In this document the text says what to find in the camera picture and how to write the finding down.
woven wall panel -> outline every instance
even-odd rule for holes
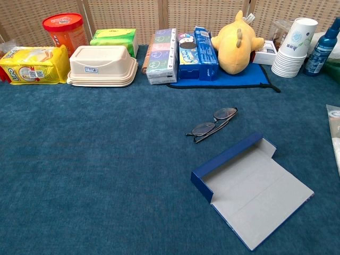
[[[168,0],[169,27],[193,32],[195,26],[211,30],[213,36],[235,20],[244,0]]]
[[[159,29],[157,0],[88,0],[95,29],[137,28],[138,44]]]
[[[0,10],[2,29],[20,46],[53,46],[41,22],[57,13],[79,13],[76,0],[0,0]]]
[[[268,38],[271,24],[278,19],[312,18],[319,22],[316,32],[321,32],[340,15],[340,0],[256,0],[254,15],[251,26],[257,36],[264,38]]]

eyeglasses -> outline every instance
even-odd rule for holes
[[[187,137],[193,137],[194,143],[199,143],[200,141],[204,140],[211,134],[216,133],[218,130],[225,127],[229,120],[234,117],[237,113],[237,108],[223,108],[214,113],[214,122],[206,122],[197,125],[193,130],[191,130],[191,133],[185,134]],[[216,123],[219,121],[224,120],[221,125],[216,127]]]

plush toy fin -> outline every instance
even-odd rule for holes
[[[265,40],[261,37],[254,37],[251,39],[251,51],[263,48]]]
[[[241,46],[241,40],[242,40],[242,31],[239,28],[237,30],[237,43],[236,43],[236,47],[239,48]]]
[[[239,11],[237,14],[236,14],[236,17],[235,17],[235,21],[242,21],[243,19],[243,12],[242,11]]]

white cup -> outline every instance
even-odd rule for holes
[[[278,49],[279,51],[277,52],[277,56],[279,56],[280,58],[284,58],[284,59],[287,59],[289,61],[292,61],[292,62],[299,62],[299,61],[302,61],[304,60],[306,57],[307,57],[307,54],[305,54],[304,56],[302,57],[290,57],[288,56],[287,54],[284,54],[280,51],[280,49]]]
[[[290,57],[305,56],[317,25],[313,19],[295,19],[279,50]]]
[[[295,62],[290,62],[290,61],[287,61],[287,60],[279,58],[279,57],[275,58],[274,62],[276,62],[280,65],[289,66],[289,67],[300,67],[303,64],[303,61],[295,63]]]
[[[284,71],[286,73],[295,73],[296,71],[298,71],[300,69],[300,67],[287,67],[287,66],[281,66],[280,64],[274,63],[273,64],[274,68],[280,71]]]
[[[292,78],[292,77],[295,77],[295,76],[297,76],[297,74],[298,74],[298,72],[299,72],[299,71],[297,71],[297,72],[295,72],[295,73],[286,74],[286,73],[284,73],[284,72],[282,72],[282,71],[276,69],[274,66],[271,67],[271,71],[272,71],[273,73],[275,73],[276,75],[281,76],[281,77],[285,77],[285,78]]]
[[[273,64],[276,64],[277,66],[280,66],[282,68],[288,68],[288,69],[296,69],[296,68],[300,68],[302,64],[299,65],[289,65],[283,62],[280,62],[278,60],[275,60]]]
[[[288,69],[285,68],[285,67],[278,66],[276,63],[274,63],[274,64],[272,65],[272,67],[273,67],[274,69],[276,69],[278,72],[281,72],[281,73],[284,73],[284,74],[287,74],[287,75],[296,73],[296,72],[298,72],[299,69],[300,69],[300,68],[295,68],[295,69],[293,69],[293,70],[288,70]]]

yellow snack package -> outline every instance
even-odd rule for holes
[[[70,61],[64,45],[57,47],[15,47],[0,59],[11,84],[66,83]]]

